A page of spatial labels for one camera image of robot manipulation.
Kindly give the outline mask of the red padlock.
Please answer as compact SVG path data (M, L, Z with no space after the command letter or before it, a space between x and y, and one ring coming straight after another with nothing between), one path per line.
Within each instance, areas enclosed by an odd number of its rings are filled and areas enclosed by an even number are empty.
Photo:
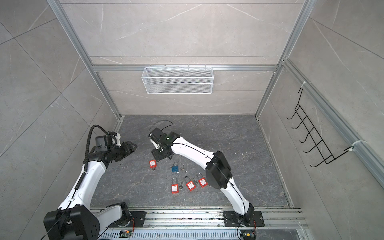
M177 178L172 178L171 193L172 194L179 193L179 184L178 184Z
M152 170L155 170L156 167L157 167L157 161L156 160L151 160L151 161L149 161L149 165L150 165L150 168Z
M184 180L186 181L186 186L190 192L196 188L196 185L191 178L189 178L188 176L185 176Z
M207 180L205 179L205 177L201 173L197 173L197 178L198 178L198 182L202 188L204 188L208 185Z

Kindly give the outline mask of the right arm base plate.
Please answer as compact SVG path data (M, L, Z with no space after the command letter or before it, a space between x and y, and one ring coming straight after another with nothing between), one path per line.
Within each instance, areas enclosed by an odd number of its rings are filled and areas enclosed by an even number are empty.
M223 217L225 221L226 227L264 227L264 217L262 212L253 211L248 217L241 216L237 214L235 211L224 211Z

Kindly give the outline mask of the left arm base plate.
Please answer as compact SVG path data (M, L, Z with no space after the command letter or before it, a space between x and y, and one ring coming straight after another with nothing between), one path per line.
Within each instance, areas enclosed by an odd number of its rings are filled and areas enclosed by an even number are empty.
M143 228L146 220L145 211L130 212L131 216L122 222L116 221L109 225L109 228Z

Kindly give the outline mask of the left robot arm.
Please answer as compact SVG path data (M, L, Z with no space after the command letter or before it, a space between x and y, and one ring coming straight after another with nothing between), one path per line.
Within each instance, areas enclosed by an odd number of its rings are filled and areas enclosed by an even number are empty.
M96 240L110 225L126 227L135 224L125 202L112 204L99 213L90 211L96 187L112 162L134 153L137 145L120 141L120 134L108 132L99 125L89 130L81 173L69 195L57 210L44 217L45 237L50 240Z

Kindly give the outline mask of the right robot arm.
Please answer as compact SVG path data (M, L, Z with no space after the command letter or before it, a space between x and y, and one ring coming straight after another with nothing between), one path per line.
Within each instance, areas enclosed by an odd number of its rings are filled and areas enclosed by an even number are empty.
M235 213L230 219L235 224L251 226L255 223L255 208L237 187L232 169L222 152L214 153L201 149L177 133L166 134L154 126L151 126L149 138L155 146L152 155L157 162L165 158L171 159L173 155L181 155L191 160L206 171L206 183L223 192L230 201Z

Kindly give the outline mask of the blue padlock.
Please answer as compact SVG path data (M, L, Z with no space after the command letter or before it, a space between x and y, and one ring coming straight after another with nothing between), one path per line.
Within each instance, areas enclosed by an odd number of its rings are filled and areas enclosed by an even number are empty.
M173 173L179 173L179 166L177 163L173 163L172 165L172 172Z

